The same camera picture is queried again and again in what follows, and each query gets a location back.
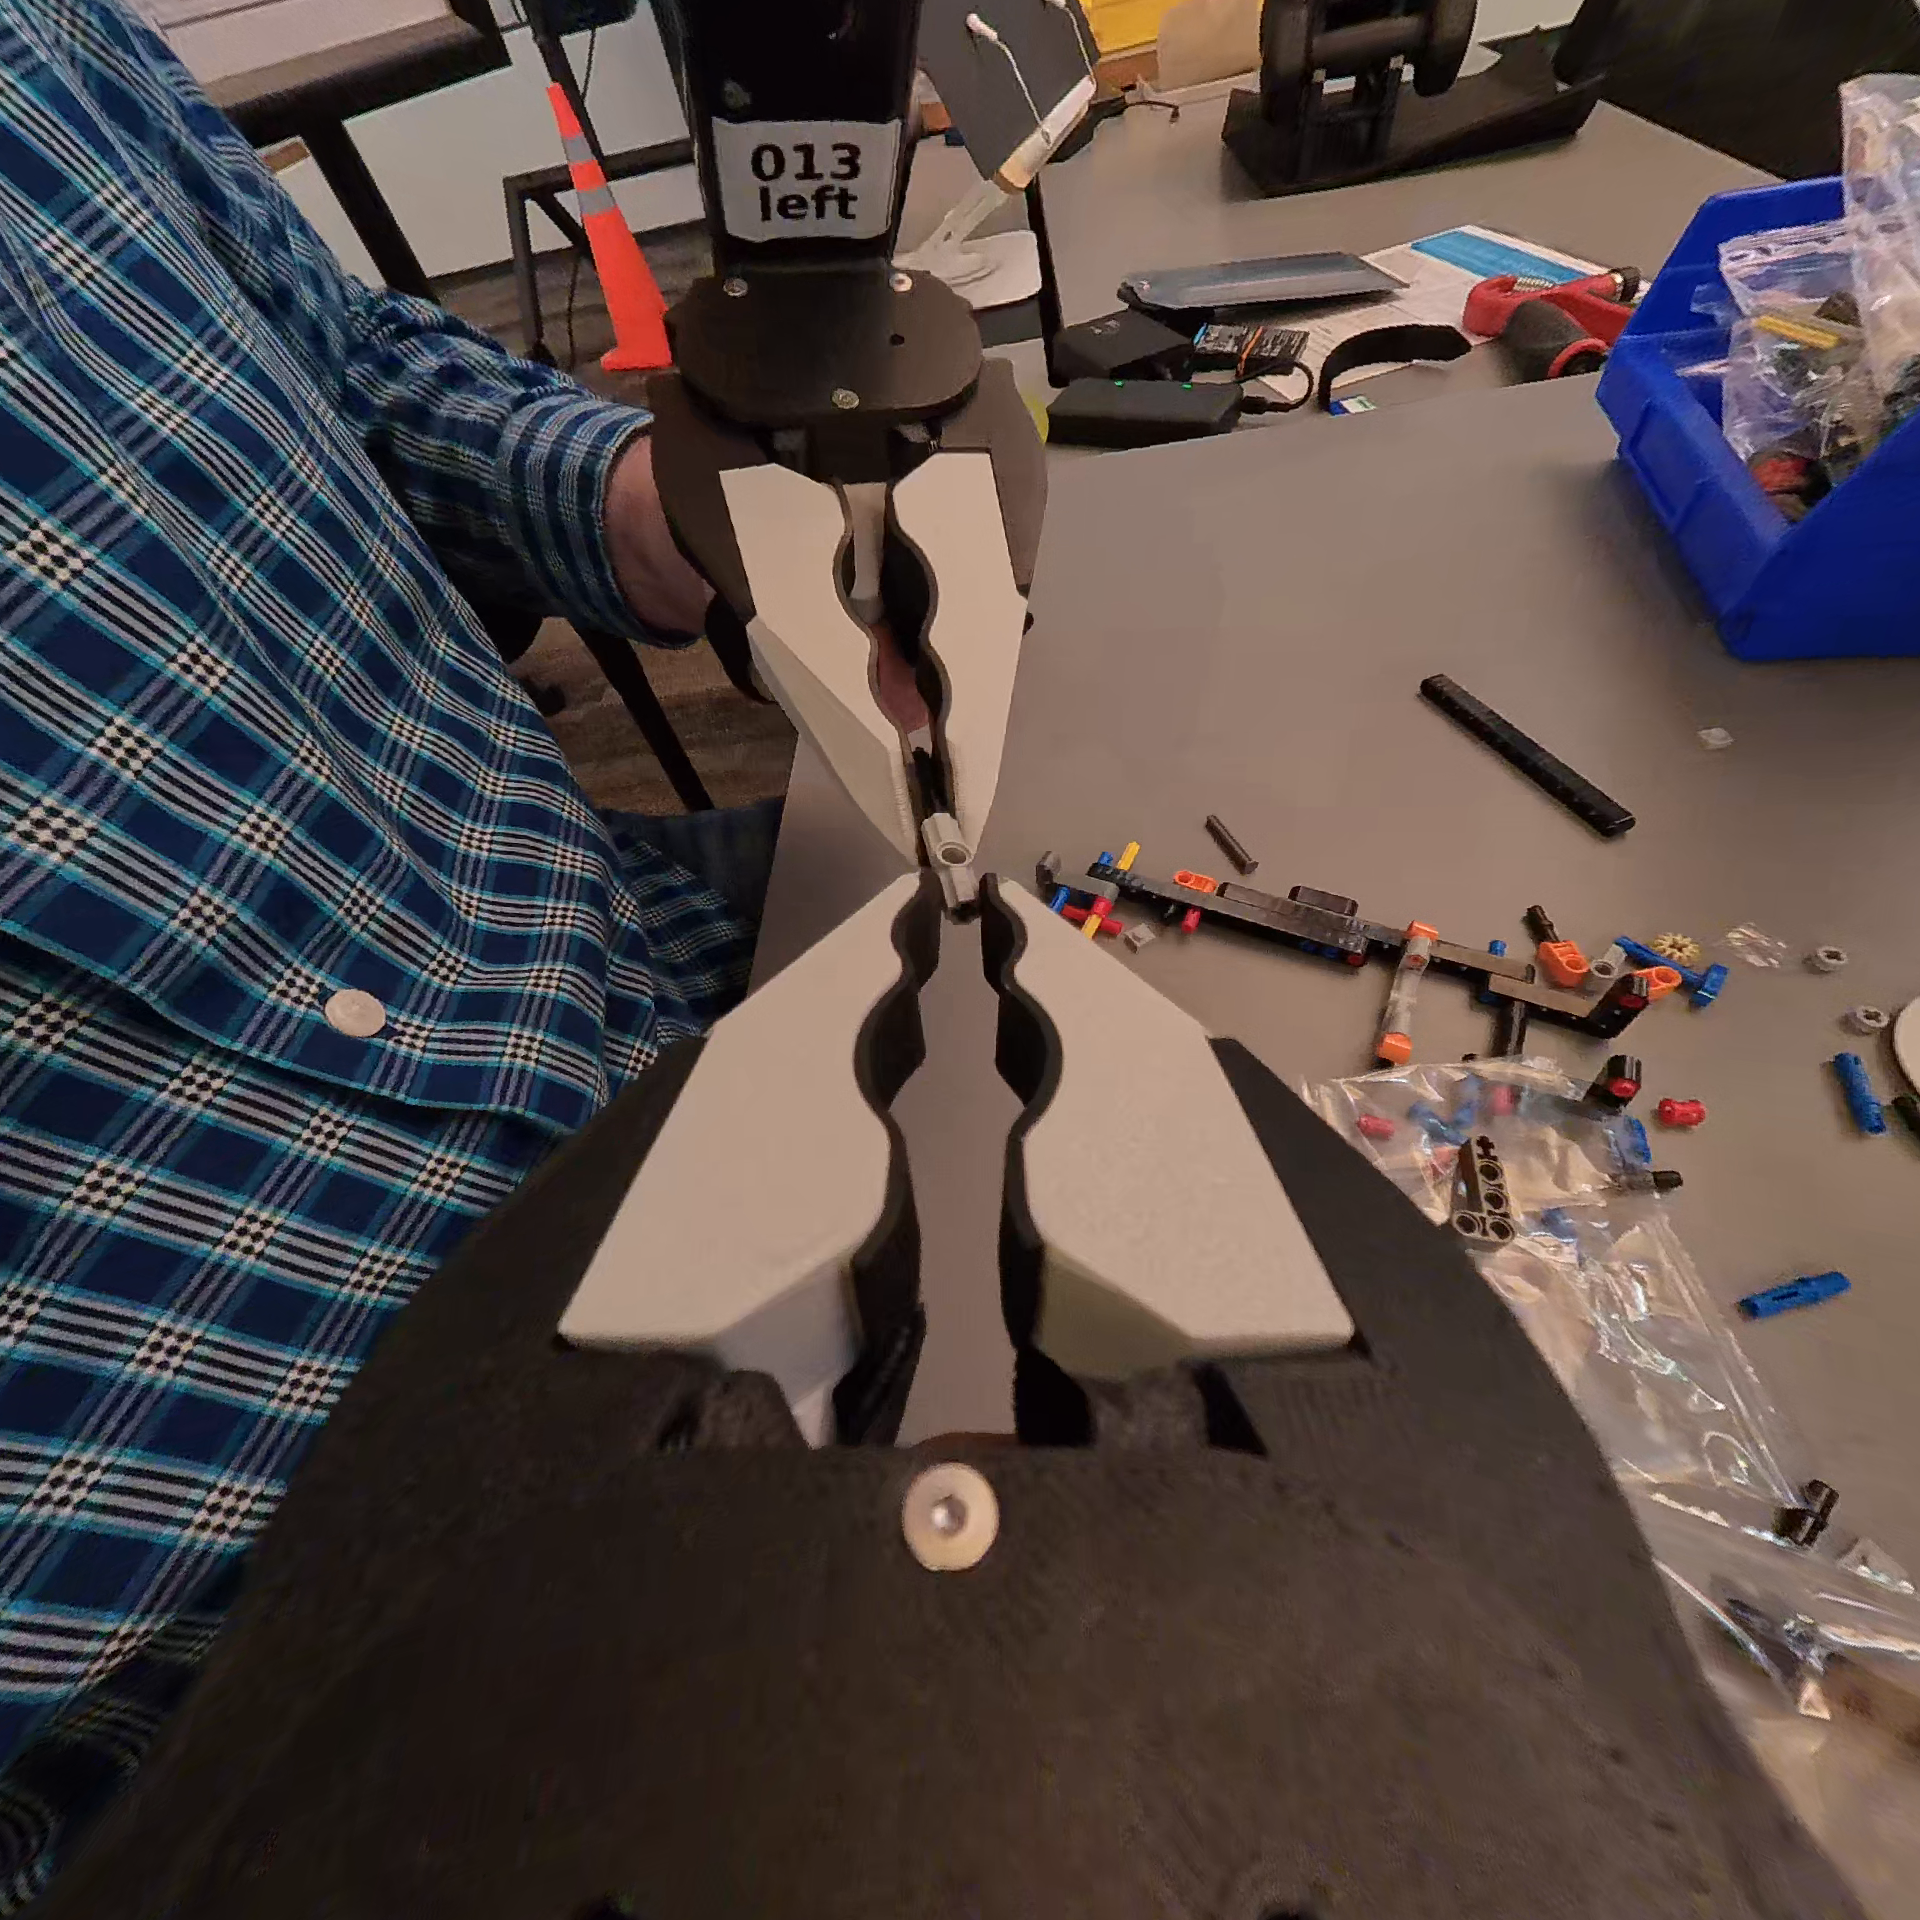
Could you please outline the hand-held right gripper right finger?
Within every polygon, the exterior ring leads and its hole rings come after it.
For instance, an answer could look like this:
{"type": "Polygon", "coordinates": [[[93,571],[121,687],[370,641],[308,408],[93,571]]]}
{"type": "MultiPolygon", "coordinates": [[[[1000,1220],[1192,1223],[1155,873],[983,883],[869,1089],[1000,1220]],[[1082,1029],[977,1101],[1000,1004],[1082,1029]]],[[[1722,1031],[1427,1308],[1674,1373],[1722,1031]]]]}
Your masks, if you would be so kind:
{"type": "Polygon", "coordinates": [[[1072,1379],[1346,1349],[1356,1323],[1211,1035],[1025,886],[981,883],[1000,997],[1000,1296],[1072,1379]]]}

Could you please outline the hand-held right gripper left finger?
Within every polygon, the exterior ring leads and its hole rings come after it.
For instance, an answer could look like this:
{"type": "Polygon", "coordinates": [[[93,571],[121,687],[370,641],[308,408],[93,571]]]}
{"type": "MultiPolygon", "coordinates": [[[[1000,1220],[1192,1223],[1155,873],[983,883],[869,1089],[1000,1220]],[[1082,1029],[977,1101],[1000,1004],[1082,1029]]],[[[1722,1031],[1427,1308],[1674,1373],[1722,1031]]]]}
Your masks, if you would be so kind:
{"type": "Polygon", "coordinates": [[[899,1441],[923,1349],[899,1089],[940,964],[931,874],[886,886],[713,1031],[672,1081],[557,1335],[773,1379],[809,1444],[899,1441]]]}

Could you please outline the black lego assembly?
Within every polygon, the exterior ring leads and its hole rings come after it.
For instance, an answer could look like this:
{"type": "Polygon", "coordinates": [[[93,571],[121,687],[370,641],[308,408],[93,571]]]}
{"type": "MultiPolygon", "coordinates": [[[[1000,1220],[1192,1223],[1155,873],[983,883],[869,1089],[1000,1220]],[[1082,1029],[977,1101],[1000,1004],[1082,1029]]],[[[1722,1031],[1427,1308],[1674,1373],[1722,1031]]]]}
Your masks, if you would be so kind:
{"type": "Polygon", "coordinates": [[[1271,893],[1192,868],[1155,879],[1143,874],[1135,860],[1140,844],[1128,844],[1121,856],[1104,852],[1088,873],[1068,874],[1061,860],[1044,852],[1035,862],[1035,883],[1044,903],[1090,940],[1118,937],[1146,948],[1158,934],[1226,930],[1346,974],[1388,970],[1379,1064],[1410,1060],[1413,1013],[1431,976],[1462,983],[1490,1009],[1509,1058],[1526,1049],[1538,1022],[1584,1040],[1619,1040],[1660,1002],[1706,1013],[1730,976],[1725,964],[1690,964],[1672,942],[1641,940],[1612,940],[1584,970],[1573,970],[1578,951],[1542,930],[1527,954],[1513,954],[1505,942],[1467,948],[1423,922],[1368,922],[1356,899],[1333,890],[1271,893]]]}

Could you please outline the long black lego beam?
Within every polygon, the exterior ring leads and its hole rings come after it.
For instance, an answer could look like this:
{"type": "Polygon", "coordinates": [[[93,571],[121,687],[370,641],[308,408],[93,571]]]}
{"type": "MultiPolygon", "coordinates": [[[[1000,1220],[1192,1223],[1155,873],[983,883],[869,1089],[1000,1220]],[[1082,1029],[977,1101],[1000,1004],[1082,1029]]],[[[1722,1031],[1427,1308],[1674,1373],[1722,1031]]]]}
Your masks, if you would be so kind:
{"type": "Polygon", "coordinates": [[[1419,678],[1419,700],[1599,838],[1616,843],[1636,828],[1639,818],[1634,809],[1578,775],[1563,756],[1550,755],[1477,693],[1462,688],[1454,677],[1432,671],[1419,678]]]}

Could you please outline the clear bag of lego parts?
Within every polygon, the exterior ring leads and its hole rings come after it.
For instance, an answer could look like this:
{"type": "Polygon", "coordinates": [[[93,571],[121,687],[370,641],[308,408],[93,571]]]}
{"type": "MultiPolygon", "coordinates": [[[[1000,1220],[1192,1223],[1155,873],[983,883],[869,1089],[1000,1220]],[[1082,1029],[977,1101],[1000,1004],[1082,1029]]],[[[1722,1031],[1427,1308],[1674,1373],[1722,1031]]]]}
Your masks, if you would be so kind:
{"type": "Polygon", "coordinates": [[[1722,430],[1791,523],[1917,419],[1917,79],[1853,79],[1840,115],[1840,218],[1722,240],[1694,298],[1730,325],[1722,430]]]}

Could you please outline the person's left hand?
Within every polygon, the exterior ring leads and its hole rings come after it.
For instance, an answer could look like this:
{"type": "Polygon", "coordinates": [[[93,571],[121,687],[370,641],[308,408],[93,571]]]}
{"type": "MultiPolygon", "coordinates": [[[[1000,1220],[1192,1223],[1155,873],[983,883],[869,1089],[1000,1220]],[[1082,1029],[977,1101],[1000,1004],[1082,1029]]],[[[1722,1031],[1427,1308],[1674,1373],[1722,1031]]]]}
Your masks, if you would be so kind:
{"type": "Polygon", "coordinates": [[[611,468],[603,553],[622,598],[660,647],[688,647],[704,632],[716,589],[668,529],[649,433],[632,436],[611,468]]]}

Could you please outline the orange traffic cone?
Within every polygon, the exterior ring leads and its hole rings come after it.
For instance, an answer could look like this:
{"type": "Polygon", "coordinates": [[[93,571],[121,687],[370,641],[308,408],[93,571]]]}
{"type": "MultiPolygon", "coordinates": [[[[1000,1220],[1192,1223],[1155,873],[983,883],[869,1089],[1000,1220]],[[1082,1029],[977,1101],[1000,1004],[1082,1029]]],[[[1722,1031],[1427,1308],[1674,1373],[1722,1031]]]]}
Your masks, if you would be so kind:
{"type": "Polygon", "coordinates": [[[600,369],[622,374],[662,372],[672,366],[666,303],[643,261],[639,240],[617,206],[608,159],[583,124],[583,111],[571,102],[562,81],[548,81],[548,105],[557,121],[598,288],[611,313],[611,348],[603,352],[600,369]]]}

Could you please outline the black power bank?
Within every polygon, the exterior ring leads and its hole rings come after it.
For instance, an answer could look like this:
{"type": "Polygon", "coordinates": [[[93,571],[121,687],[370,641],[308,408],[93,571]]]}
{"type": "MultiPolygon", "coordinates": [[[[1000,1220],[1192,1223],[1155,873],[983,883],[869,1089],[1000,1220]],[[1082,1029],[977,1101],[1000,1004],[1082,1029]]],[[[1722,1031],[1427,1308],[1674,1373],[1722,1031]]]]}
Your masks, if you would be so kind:
{"type": "Polygon", "coordinates": [[[1044,408],[1049,446],[1135,449],[1231,433],[1240,419],[1239,382],[1082,374],[1044,408]]]}

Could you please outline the small black device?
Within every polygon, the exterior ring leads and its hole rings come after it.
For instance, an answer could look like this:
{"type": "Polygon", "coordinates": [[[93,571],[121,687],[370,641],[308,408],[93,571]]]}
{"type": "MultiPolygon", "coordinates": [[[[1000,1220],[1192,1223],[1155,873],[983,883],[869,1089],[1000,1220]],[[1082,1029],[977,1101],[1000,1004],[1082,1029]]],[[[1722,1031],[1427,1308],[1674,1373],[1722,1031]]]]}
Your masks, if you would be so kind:
{"type": "Polygon", "coordinates": [[[1044,338],[1044,372],[1055,389],[1078,380],[1190,380],[1192,335],[1122,308],[1102,319],[1057,325],[1044,338]]]}

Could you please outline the white desk lamp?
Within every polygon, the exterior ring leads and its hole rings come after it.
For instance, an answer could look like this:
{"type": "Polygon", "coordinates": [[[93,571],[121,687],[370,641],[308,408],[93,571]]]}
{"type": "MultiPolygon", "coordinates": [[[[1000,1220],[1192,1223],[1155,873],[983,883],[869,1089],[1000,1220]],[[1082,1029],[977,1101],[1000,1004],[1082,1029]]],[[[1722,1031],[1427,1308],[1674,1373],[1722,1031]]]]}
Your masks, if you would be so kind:
{"type": "Polygon", "coordinates": [[[977,166],[967,188],[896,274],[928,274],[977,313],[1041,298],[1028,227],[987,232],[1061,153],[1098,93],[1098,47],[1082,4],[923,4],[921,73],[977,166]]]}

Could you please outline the dark tablet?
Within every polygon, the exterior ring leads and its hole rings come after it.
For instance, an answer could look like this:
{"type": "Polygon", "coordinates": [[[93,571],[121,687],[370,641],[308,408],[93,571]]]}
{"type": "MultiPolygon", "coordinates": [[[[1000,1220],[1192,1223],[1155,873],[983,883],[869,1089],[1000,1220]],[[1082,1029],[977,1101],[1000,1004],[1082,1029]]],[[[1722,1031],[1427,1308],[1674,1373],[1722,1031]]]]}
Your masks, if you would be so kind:
{"type": "Polygon", "coordinates": [[[1353,250],[1296,250],[1198,268],[1149,268],[1121,276],[1118,298],[1149,313],[1239,313],[1380,301],[1403,280],[1353,250]]]}

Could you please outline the black side table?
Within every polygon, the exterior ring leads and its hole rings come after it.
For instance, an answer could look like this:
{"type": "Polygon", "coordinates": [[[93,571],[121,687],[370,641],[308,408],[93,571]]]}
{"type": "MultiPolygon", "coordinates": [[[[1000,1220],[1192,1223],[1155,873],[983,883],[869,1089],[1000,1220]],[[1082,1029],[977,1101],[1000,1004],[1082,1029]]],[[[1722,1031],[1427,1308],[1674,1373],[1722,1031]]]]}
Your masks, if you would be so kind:
{"type": "Polygon", "coordinates": [[[435,293],[348,121],[509,67],[491,4],[158,4],[158,30],[255,147],[303,143],[384,288],[435,293]]]}

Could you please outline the black machine stand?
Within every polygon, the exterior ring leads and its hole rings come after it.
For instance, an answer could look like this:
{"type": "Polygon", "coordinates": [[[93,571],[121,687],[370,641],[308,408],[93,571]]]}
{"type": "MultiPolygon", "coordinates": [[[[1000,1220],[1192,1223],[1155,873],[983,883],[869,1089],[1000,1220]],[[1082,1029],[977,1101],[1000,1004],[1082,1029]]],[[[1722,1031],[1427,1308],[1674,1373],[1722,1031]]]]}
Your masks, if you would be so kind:
{"type": "Polygon", "coordinates": [[[1578,134],[1599,102],[1616,4],[1513,39],[1467,74],[1477,4],[1264,4],[1257,87],[1221,143],[1268,199],[1498,155],[1578,134]]]}

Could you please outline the red and black tool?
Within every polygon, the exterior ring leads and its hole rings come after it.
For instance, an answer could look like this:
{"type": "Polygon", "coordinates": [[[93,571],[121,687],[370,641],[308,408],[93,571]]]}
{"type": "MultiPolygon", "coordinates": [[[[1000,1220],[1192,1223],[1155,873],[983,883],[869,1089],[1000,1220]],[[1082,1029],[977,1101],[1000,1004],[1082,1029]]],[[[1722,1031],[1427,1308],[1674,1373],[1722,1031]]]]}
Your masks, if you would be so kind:
{"type": "Polygon", "coordinates": [[[1513,386],[1597,374],[1634,319],[1641,293],[1636,268],[1591,276],[1534,280],[1498,274],[1462,303],[1462,333],[1491,344],[1513,386]]]}

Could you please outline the blue plastic bin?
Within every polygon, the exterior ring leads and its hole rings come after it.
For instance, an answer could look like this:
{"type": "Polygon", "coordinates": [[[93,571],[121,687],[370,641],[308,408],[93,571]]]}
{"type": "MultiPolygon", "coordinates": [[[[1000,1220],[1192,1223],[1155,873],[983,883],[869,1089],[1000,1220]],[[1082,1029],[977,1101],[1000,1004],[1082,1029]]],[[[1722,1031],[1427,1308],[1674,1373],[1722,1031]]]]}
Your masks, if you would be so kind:
{"type": "Polygon", "coordinates": [[[1843,216],[1843,178],[1718,192],[1650,280],[1597,382],[1619,468],[1647,495],[1722,644],[1747,662],[1917,655],[1917,419],[1791,523],[1722,433],[1718,391],[1684,374],[1728,347],[1694,301],[1718,248],[1843,216]]]}

